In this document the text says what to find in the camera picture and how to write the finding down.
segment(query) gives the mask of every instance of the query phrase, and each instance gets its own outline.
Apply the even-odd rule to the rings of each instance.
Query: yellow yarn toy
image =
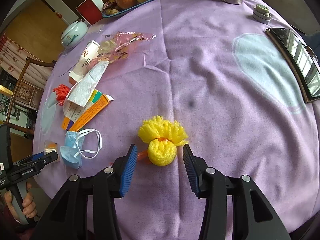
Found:
[[[140,153],[140,159],[142,155],[148,155],[149,160],[157,166],[170,164],[177,155],[177,146],[188,143],[185,140],[188,135],[176,120],[172,123],[159,115],[144,120],[138,136],[149,144],[148,150]]]

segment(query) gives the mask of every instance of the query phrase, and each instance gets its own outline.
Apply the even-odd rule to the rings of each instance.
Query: dark stain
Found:
[[[194,108],[195,105],[196,105],[196,103],[193,100],[189,101],[189,107],[190,108]]]

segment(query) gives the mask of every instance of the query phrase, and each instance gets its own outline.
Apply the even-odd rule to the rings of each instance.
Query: white ear loop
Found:
[[[91,133],[91,132],[95,132],[96,135],[97,135],[97,138],[98,138],[98,149],[96,151],[90,151],[90,150],[84,150],[84,151],[81,151],[80,148],[79,148],[79,145],[78,145],[78,142],[79,142],[79,139],[83,136],[86,136],[87,134]],[[90,160],[90,159],[93,159],[95,158],[97,155],[98,155],[98,152],[101,150],[102,148],[102,136],[101,136],[101,133],[98,131],[98,130],[95,130],[95,129],[85,129],[85,130],[82,130],[79,132],[79,134],[77,135],[76,137],[76,141],[73,145],[73,147],[76,147],[78,148],[78,152],[74,155],[74,157],[77,157],[79,154],[81,154],[81,156],[87,160]],[[86,157],[84,156],[82,153],[83,152],[87,152],[87,153],[95,153],[94,156],[92,157]]]

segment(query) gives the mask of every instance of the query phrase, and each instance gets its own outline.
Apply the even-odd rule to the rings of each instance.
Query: red box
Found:
[[[86,19],[90,25],[100,21],[102,17],[102,0],[85,0],[76,10]]]

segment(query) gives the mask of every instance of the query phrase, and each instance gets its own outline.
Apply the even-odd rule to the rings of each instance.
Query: phone screen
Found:
[[[308,53],[306,47],[301,43],[298,37],[289,29],[272,28],[271,29],[288,51],[298,65],[312,97],[320,95],[320,73],[314,62],[314,59]]]

